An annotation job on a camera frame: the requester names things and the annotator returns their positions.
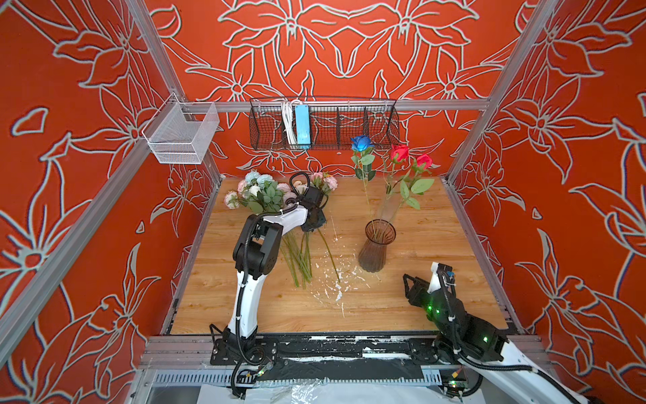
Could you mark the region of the blue rose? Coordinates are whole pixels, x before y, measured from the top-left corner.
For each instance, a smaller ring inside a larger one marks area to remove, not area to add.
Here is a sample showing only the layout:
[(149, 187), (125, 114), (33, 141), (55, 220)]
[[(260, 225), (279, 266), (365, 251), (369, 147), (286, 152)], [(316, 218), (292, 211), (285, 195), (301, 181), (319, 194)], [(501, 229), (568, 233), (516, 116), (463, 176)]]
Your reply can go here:
[(368, 196), (368, 183), (374, 177), (372, 168), (372, 163), (375, 160), (375, 155), (373, 154), (373, 143), (367, 135), (355, 136), (351, 139), (351, 142), (351, 148), (353, 151), (351, 160), (354, 162), (355, 176), (363, 183), (368, 212), (371, 212), (371, 205)]

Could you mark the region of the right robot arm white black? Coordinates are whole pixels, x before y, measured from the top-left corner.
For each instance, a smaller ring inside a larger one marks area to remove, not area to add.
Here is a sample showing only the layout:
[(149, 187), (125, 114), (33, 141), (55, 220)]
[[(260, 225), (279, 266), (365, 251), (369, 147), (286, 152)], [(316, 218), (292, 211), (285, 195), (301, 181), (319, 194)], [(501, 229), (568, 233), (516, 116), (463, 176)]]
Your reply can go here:
[(518, 403), (597, 401), (563, 385), (530, 360), (501, 329), (467, 313), (456, 296), (451, 266), (434, 262), (429, 281), (409, 274), (402, 279), (409, 304), (422, 308), (439, 331), (432, 344), (435, 357), (478, 375), (472, 387), (447, 380), (442, 385), (445, 396), (462, 401), (478, 392), (487, 380)]

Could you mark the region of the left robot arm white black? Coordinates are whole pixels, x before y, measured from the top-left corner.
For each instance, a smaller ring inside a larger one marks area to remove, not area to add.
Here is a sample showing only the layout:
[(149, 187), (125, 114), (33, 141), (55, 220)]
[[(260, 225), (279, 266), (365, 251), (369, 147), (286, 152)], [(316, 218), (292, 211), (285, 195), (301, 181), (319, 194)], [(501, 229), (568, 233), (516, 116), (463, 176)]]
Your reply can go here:
[(279, 261), (282, 250), (294, 250), (288, 260), (297, 278), (311, 279), (311, 233), (326, 224), (324, 208), (329, 199), (325, 176), (293, 174), (280, 183), (269, 174), (252, 170), (225, 195), (230, 209), (251, 211), (233, 249), (237, 271), (235, 306), (222, 340), (238, 361), (260, 365), (265, 353), (256, 343), (257, 313), (262, 288)]

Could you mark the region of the red rose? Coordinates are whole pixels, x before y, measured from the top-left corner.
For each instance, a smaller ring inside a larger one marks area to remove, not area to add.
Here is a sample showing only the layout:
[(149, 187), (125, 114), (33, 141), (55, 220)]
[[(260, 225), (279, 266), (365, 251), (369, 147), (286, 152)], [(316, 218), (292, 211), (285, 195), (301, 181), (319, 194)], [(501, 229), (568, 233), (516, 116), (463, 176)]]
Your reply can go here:
[(385, 194), (392, 194), (399, 185), (396, 178), (403, 163), (409, 158), (409, 148), (406, 145), (394, 146), (390, 151), (390, 158), (386, 164), (387, 175), (385, 176)]
[(396, 175), (399, 185), (395, 192), (400, 194), (402, 205), (420, 210), (421, 205), (417, 197), (430, 190), (434, 184), (434, 179), (430, 177), (432, 163), (432, 158), (428, 154), (422, 154), (411, 161), (409, 152), (409, 158)]

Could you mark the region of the brown ribbed glass vase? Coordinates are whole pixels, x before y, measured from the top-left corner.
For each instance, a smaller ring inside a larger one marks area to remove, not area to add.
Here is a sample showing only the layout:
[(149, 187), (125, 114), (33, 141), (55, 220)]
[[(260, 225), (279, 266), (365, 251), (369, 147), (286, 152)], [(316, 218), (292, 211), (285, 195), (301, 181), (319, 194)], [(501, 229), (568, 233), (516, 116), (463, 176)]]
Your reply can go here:
[(370, 273), (380, 272), (387, 259), (388, 246), (395, 241), (395, 227), (383, 219), (374, 219), (365, 227), (366, 242), (359, 254), (360, 267)]

